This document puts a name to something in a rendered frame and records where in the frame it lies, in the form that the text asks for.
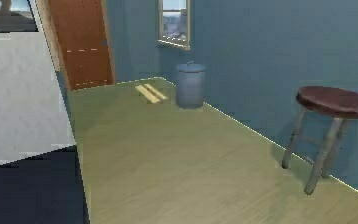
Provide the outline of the window with pale frame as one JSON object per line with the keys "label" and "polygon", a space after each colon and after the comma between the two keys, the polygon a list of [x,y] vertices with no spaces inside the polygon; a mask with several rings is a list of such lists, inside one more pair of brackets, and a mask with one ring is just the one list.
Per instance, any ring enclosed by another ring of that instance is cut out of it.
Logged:
{"label": "window with pale frame", "polygon": [[190,49],[191,0],[157,0],[158,39],[162,45]]}

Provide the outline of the grey lidded trash bin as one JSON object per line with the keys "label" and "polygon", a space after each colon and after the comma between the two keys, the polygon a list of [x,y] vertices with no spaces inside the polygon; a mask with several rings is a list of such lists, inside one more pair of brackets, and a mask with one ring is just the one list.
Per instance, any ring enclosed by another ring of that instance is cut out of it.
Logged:
{"label": "grey lidded trash bin", "polygon": [[178,64],[176,102],[185,109],[200,108],[204,102],[204,80],[206,66],[194,61]]}

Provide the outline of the framed picture on wall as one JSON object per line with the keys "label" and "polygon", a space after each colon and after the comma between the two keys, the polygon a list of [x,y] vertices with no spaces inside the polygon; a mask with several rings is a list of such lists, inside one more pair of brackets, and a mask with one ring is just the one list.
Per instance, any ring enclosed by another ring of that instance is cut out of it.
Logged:
{"label": "framed picture on wall", "polygon": [[0,0],[0,33],[37,31],[30,0]]}

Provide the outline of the dark red round stool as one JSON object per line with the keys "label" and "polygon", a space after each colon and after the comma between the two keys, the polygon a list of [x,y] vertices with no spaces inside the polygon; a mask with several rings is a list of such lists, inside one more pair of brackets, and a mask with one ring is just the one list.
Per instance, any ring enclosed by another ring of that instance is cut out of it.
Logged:
{"label": "dark red round stool", "polygon": [[320,178],[330,176],[332,164],[339,152],[341,140],[349,120],[358,120],[358,93],[341,88],[327,86],[302,86],[296,94],[296,101],[302,106],[295,121],[281,161],[281,167],[287,169],[295,145],[302,132],[307,111],[316,112],[332,118],[331,126],[321,143],[311,174],[304,187],[304,193],[311,195]]}

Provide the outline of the brown wooden room door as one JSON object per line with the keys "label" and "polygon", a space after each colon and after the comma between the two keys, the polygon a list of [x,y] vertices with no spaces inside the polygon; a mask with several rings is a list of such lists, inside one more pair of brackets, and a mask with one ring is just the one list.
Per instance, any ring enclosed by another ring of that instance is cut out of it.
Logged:
{"label": "brown wooden room door", "polygon": [[104,0],[36,0],[68,90],[112,85]]}

